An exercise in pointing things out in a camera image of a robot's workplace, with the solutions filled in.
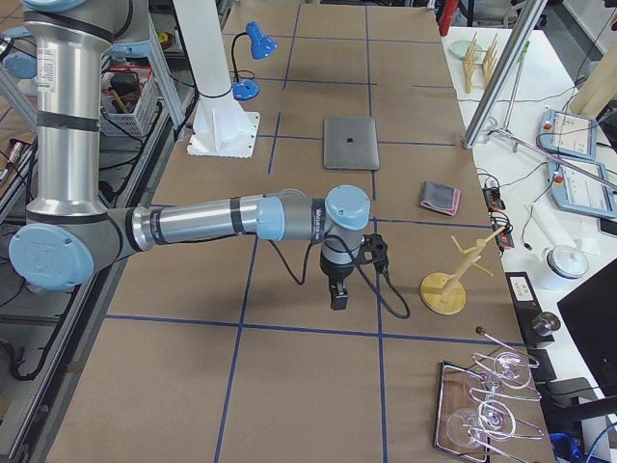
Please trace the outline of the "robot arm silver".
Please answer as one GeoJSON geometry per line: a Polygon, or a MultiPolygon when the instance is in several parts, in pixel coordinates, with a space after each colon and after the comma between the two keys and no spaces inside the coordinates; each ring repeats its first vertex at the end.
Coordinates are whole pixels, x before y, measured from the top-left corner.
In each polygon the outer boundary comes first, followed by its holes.
{"type": "Polygon", "coordinates": [[[253,235],[321,246],[331,306],[348,301],[360,267],[370,200],[354,185],[323,198],[286,188],[200,204],[156,207],[152,195],[113,207],[99,197],[101,64],[117,44],[142,45],[145,1],[27,1],[23,19],[38,61],[38,191],[10,240],[15,272],[47,290],[80,286],[120,259],[155,246],[253,235]]]}

